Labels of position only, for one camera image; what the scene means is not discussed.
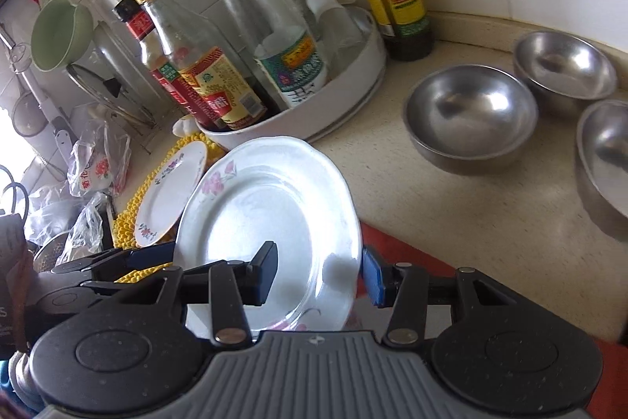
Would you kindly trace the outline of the small white floral plate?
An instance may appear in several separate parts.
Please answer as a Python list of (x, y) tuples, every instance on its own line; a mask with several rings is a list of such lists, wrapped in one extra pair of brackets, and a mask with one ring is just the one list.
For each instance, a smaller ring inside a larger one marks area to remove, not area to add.
[(178, 222), (205, 169), (208, 148), (195, 140), (162, 166), (148, 187), (135, 219), (139, 248), (158, 243)]

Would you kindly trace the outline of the steel bowl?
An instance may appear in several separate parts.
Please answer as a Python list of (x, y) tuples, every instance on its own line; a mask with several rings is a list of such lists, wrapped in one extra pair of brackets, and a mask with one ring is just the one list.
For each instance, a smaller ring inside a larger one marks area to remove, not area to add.
[(610, 98), (619, 87), (606, 54), (576, 36), (535, 31), (517, 39), (513, 69), (546, 114), (576, 118), (591, 104)]
[(409, 93), (402, 120), (427, 162), (460, 176), (501, 172), (522, 155), (539, 119), (528, 87), (479, 64), (432, 72)]
[(604, 100), (581, 114), (575, 136), (578, 195), (594, 224), (627, 242), (627, 102)]

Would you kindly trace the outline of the plastic bag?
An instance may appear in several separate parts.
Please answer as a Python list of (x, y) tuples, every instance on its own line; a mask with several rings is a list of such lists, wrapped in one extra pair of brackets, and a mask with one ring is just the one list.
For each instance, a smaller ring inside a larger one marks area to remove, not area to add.
[(123, 129), (108, 119), (88, 120), (71, 148), (66, 180), (31, 193), (24, 234), (50, 266), (102, 250), (102, 214), (124, 188), (130, 156)]

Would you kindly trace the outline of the red label soy sauce bottle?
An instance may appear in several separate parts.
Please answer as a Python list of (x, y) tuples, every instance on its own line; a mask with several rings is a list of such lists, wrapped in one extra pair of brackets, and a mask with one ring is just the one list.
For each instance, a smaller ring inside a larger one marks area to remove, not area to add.
[(120, 0), (113, 13), (123, 22), (141, 47), (141, 61), (150, 74), (182, 105), (202, 128), (224, 132), (227, 125), (201, 98), (163, 52), (161, 39), (151, 17), (136, 0)]

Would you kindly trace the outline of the yellow cap vinegar bottle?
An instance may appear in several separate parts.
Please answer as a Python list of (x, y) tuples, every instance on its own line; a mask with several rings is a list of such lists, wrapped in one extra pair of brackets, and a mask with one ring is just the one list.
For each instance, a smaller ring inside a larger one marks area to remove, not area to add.
[(272, 98), (209, 19), (175, 0), (135, 1), (152, 19), (170, 66), (219, 119), (218, 129), (246, 129), (277, 113)]

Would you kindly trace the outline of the glass pot lid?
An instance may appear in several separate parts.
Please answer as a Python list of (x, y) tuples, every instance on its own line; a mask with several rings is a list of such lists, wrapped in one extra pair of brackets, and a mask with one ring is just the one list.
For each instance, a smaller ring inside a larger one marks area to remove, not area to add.
[(156, 128), (177, 109), (104, 21), (95, 25), (84, 55), (65, 71), (79, 89), (139, 131)]

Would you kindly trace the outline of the red cloth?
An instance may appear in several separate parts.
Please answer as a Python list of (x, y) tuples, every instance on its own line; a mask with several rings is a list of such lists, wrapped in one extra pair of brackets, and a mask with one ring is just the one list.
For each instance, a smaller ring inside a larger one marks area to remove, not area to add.
[(361, 229), (365, 246), (388, 263), (456, 278), (458, 307), (428, 307), (422, 344), (383, 344), (420, 356), (453, 398), (507, 418), (626, 417), (626, 347), (589, 337), (477, 269), (453, 269), (368, 224)]

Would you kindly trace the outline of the purple neck clear bottle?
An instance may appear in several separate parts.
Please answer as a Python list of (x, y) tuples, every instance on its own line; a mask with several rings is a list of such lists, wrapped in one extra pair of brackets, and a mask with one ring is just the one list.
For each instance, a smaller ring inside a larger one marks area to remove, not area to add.
[(245, 46), (288, 107), (326, 85), (328, 67), (293, 0), (224, 2)]

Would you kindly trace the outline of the green plastic colander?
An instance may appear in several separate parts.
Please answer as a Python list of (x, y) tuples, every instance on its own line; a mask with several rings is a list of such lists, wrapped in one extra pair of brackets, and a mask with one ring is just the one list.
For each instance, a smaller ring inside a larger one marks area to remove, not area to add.
[(82, 4), (50, 0), (40, 11), (31, 36), (32, 60), (42, 72), (79, 60), (93, 39), (94, 17)]

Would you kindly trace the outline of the white dispenser bottle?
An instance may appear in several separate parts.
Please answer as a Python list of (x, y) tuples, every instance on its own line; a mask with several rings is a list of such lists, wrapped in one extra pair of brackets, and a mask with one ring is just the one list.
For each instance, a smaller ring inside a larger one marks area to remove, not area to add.
[(360, 55), (365, 37), (338, 0), (305, 0), (323, 35), (331, 72), (341, 74)]

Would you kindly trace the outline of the white two-tier spice rack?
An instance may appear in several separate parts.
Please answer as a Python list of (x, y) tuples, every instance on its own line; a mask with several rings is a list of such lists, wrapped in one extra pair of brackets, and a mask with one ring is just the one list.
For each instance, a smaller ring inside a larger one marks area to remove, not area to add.
[(374, 19), (338, 0), (309, 0), (330, 21), (323, 39), (294, 0), (223, 0), (244, 49), (175, 0), (135, 0), (180, 80), (214, 113), (212, 140), (226, 149), (265, 136), (316, 140), (367, 103), (385, 76), (386, 53)]

